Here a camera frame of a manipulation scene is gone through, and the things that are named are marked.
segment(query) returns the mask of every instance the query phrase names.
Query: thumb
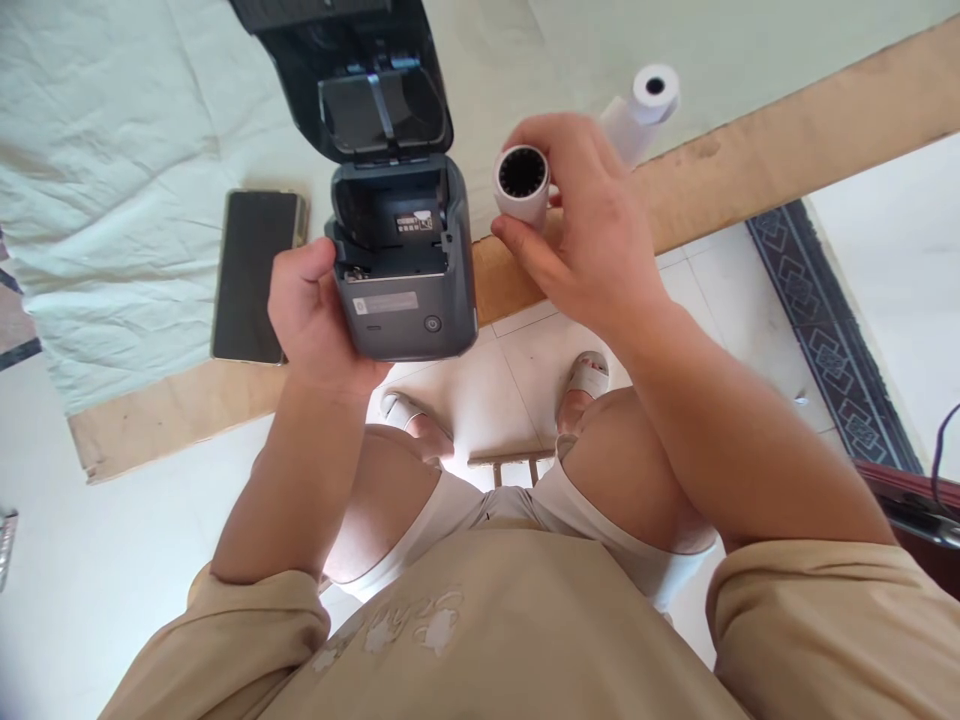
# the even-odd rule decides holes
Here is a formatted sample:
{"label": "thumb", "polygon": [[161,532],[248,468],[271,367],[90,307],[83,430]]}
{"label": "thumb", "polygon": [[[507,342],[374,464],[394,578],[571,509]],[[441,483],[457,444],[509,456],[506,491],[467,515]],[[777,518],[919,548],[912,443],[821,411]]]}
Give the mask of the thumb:
{"label": "thumb", "polygon": [[273,259],[270,306],[287,313],[308,313],[320,300],[320,278],[333,269],[337,249],[329,238],[285,250]]}
{"label": "thumb", "polygon": [[567,266],[553,248],[525,222],[501,215],[493,221],[490,230],[503,241],[541,290],[546,291],[545,285],[552,285],[567,272]]}

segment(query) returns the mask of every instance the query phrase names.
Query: smartphone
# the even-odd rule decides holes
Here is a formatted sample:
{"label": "smartphone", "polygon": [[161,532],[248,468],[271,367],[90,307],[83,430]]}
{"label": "smartphone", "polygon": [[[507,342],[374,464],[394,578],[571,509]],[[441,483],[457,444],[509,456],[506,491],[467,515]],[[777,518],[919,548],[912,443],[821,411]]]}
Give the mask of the smartphone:
{"label": "smartphone", "polygon": [[210,355],[280,365],[267,315],[273,259],[305,242],[307,203],[291,192],[233,190],[227,195]]}

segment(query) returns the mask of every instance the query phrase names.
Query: wrinkled fabric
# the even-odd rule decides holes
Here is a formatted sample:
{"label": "wrinkled fabric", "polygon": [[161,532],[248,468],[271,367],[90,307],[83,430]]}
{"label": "wrinkled fabric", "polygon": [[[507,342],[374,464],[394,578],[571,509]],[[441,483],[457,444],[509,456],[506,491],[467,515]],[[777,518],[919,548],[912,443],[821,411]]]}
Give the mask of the wrinkled fabric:
{"label": "wrinkled fabric", "polygon": [[[598,114],[640,66],[670,62],[689,90],[659,152],[945,19],[960,0],[425,7],[479,239],[496,215],[493,159],[523,117]],[[823,35],[816,52],[812,34]],[[202,362],[227,191],[304,194],[313,235],[331,214],[334,164],[294,127],[259,42],[226,0],[7,0],[0,47],[0,224],[67,413]]]}
{"label": "wrinkled fabric", "polygon": [[895,547],[731,554],[716,675],[602,545],[538,530],[448,537],[330,638],[303,573],[195,586],[104,720],[956,717],[960,604]]}

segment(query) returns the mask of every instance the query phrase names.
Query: forearm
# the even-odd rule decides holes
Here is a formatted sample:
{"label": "forearm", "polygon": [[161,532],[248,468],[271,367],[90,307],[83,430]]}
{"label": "forearm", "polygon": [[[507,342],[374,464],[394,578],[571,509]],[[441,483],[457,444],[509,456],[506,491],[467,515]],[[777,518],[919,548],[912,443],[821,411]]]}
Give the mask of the forearm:
{"label": "forearm", "polygon": [[685,310],[670,303],[640,328],[614,351],[728,551],[767,539],[895,542],[854,469]]}
{"label": "forearm", "polygon": [[220,537],[214,576],[250,584],[301,570],[319,580],[353,487],[365,411],[363,398],[330,396],[291,375]]}

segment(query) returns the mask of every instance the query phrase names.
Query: shirt sleeve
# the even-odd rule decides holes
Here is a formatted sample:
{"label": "shirt sleeve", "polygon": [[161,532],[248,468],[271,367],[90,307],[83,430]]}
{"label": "shirt sleeve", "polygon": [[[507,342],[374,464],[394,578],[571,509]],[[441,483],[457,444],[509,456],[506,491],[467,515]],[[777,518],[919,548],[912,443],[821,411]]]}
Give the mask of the shirt sleeve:
{"label": "shirt sleeve", "polygon": [[102,720],[255,718],[330,630],[306,573],[239,586],[204,570],[194,591],[137,655]]}
{"label": "shirt sleeve", "polygon": [[716,675],[756,718],[957,717],[960,604],[898,547],[750,545],[707,617]]}

